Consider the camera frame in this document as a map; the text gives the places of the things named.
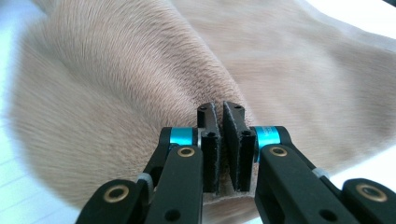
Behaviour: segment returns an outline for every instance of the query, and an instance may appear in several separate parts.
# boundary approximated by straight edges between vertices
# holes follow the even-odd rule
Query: brass rivet
[[[356,190],[360,195],[371,201],[383,203],[388,199],[382,190],[368,184],[359,184],[356,186]]]
[[[270,152],[273,155],[278,156],[278,157],[284,157],[284,156],[288,155],[288,151],[282,147],[271,147]]]
[[[116,196],[112,196],[111,193],[112,193],[114,190],[117,190],[117,189],[122,190],[121,194],[118,194],[118,195],[116,195]],[[122,201],[124,198],[126,198],[126,196],[128,195],[128,193],[129,193],[128,187],[126,187],[125,185],[116,185],[116,186],[113,186],[113,187],[109,188],[109,189],[106,191],[106,193],[105,193],[105,195],[104,195],[103,198],[104,198],[105,201],[108,202],[108,203],[117,203],[117,202]]]
[[[190,157],[194,155],[195,151],[191,147],[183,147],[177,151],[177,154],[181,157]]]

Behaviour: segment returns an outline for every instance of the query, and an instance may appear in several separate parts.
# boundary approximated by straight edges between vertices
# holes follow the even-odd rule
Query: fur pelt
[[[346,33],[292,0],[36,3],[46,16],[22,41],[10,115],[36,175],[75,206],[108,180],[135,180],[161,128],[194,126],[207,102],[285,126],[331,172],[395,143],[395,40]],[[249,193],[233,192],[226,161],[222,173],[208,203],[252,195],[257,167]],[[206,220],[233,216],[210,206]]]

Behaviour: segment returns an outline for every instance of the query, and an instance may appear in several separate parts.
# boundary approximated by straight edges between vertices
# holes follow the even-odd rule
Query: white surface
[[[309,2],[340,21],[396,38],[395,9],[379,0]],[[15,43],[23,30],[22,19],[31,20],[38,16],[39,11],[26,1],[0,2],[0,223],[73,223],[79,212],[59,200],[23,166],[18,152],[19,146],[12,140],[5,118],[9,99],[7,88],[12,82],[12,71],[18,60]],[[332,181],[341,188],[346,179],[365,177],[396,191],[394,176],[383,175],[391,174],[390,169],[395,169],[394,158],[396,147],[333,176]]]

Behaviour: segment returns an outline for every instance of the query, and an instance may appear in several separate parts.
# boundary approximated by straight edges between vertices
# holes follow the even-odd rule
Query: black clamp
[[[260,164],[255,203],[264,223],[394,223],[396,194],[367,179],[342,190],[319,172],[281,126],[247,127],[245,108],[223,104],[222,130],[235,191],[249,191]],[[213,103],[197,108],[197,128],[163,128],[136,182],[112,180],[77,223],[201,223],[203,192],[219,192],[222,139]]]

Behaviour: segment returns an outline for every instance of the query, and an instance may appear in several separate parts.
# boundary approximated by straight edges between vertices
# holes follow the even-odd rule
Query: animal hide
[[[161,128],[194,126],[207,102],[220,116],[222,101],[245,106],[247,125],[285,126],[331,172],[395,143],[396,41],[301,2],[36,3],[46,16],[22,41],[10,115],[35,174],[75,206],[111,179],[135,180]],[[233,192],[224,161],[205,220],[257,215],[256,176],[251,192]]]

